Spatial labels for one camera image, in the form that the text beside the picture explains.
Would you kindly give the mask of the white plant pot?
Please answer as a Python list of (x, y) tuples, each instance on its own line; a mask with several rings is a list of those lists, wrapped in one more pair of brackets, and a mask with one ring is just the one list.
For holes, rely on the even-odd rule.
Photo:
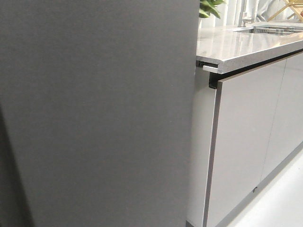
[(198, 19), (198, 29), (201, 29), (202, 27), (202, 18)]

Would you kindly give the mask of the grey kitchen counter cabinet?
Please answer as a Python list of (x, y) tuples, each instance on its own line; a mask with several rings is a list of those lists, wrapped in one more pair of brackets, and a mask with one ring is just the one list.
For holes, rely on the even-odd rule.
[(303, 147), (303, 33), (201, 28), (188, 227), (226, 226)]

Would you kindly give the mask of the dark grey left fridge door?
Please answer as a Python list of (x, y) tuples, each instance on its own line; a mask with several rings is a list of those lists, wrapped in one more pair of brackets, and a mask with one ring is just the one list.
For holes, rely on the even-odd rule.
[(0, 225), (35, 226), (3, 113), (0, 113)]

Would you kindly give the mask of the green potted plant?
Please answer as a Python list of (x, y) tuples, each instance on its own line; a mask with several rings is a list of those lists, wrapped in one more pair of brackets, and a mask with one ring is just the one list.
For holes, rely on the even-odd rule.
[(224, 0), (200, 0), (199, 18), (209, 18), (211, 15), (214, 15), (216, 18), (221, 18), (217, 7), (225, 3), (226, 1)]

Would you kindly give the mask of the wooden dish rack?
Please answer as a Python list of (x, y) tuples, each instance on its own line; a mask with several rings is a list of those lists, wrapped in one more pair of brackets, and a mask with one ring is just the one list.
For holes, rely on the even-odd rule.
[(299, 22), (303, 21), (303, 0), (285, 0), (285, 5), (279, 9), (276, 13), (274, 13), (272, 16), (269, 17), (267, 22), (275, 19), (279, 14), (284, 12), (286, 9), (290, 9), (293, 13), (287, 17), (287, 19), (290, 19), (292, 17), (295, 17), (299, 20)]

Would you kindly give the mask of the steel sink faucet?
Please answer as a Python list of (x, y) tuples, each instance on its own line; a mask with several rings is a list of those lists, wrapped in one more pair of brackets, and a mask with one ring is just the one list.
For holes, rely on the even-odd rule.
[(242, 0), (238, 27), (245, 27), (247, 23), (254, 23), (256, 19), (257, 0)]

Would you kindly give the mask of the stainless steel sink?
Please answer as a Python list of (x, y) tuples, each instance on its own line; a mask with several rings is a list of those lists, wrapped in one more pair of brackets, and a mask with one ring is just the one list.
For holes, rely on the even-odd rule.
[(303, 32), (302, 23), (274, 23), (253, 25), (248, 27), (238, 27), (231, 29), (232, 32), (247, 33), (247, 34), (264, 34), (264, 35), (277, 35), (286, 36), (299, 34)]

